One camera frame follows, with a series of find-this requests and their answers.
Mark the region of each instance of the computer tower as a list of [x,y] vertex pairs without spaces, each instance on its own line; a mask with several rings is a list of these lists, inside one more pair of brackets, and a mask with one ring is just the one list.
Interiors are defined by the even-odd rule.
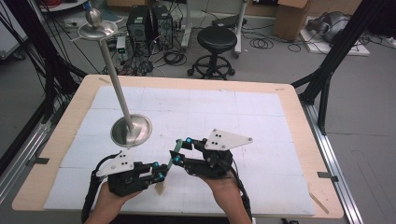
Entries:
[[153,6],[152,19],[154,38],[160,49],[171,49],[173,47],[173,19],[166,6]]
[[150,42],[153,39],[148,6],[132,6],[126,22],[131,42]]

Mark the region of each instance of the person's right hand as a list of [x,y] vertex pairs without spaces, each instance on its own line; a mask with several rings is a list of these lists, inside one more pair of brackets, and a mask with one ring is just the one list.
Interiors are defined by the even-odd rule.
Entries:
[[241,193],[233,177],[225,176],[222,179],[201,178],[212,189],[216,203],[224,211],[231,224],[251,224],[242,203]]

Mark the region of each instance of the human hand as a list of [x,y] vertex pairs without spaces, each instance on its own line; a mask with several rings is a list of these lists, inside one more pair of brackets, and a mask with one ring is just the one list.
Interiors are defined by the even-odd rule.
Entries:
[[108,182],[103,183],[99,192],[96,206],[93,209],[91,215],[88,217],[87,221],[85,221],[85,224],[110,223],[119,214],[122,206],[140,192],[141,191],[138,191],[124,197],[119,197],[110,192]]
[[212,189],[216,203],[224,211],[231,224],[251,224],[233,176],[227,175],[221,179],[201,178]]

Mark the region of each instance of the round metal base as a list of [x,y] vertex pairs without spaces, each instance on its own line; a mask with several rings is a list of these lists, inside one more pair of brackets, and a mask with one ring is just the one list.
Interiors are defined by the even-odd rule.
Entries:
[[139,114],[132,114],[131,120],[134,128],[128,132],[128,125],[125,118],[117,120],[111,128],[111,139],[120,147],[137,147],[151,136],[151,121]]

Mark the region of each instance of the black metal post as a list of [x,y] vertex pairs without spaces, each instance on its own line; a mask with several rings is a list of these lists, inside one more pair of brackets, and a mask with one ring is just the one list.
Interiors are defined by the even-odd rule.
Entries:
[[347,56],[350,49],[359,40],[364,29],[378,14],[382,6],[384,6],[387,1],[388,0],[362,0],[361,4],[346,25],[346,28],[340,34],[339,38],[337,38],[332,49],[318,70],[307,77],[303,77],[291,83],[294,88],[298,88],[309,83],[304,92],[299,95],[300,100],[309,105],[312,105],[315,102],[315,98],[321,92],[318,126],[322,134],[326,134],[325,119],[332,75]]

